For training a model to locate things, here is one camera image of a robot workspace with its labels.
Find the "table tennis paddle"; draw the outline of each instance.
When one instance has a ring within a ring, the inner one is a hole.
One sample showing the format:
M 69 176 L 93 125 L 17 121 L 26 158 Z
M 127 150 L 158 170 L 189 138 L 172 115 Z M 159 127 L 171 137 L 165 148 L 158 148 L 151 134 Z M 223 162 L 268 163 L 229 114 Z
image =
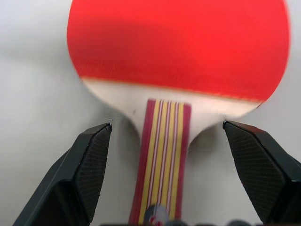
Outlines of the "table tennis paddle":
M 189 143 L 266 101 L 285 71 L 282 0 L 73 0 L 67 30 L 84 84 L 136 126 L 129 223 L 181 218 Z

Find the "striped handle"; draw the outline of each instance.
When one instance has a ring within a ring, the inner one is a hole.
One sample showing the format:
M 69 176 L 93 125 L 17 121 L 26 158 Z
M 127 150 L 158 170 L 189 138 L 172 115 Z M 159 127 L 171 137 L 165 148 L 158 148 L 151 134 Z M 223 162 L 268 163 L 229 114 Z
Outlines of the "striped handle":
M 142 224 L 154 204 L 169 220 L 181 218 L 190 113 L 188 104 L 148 101 L 130 224 Z

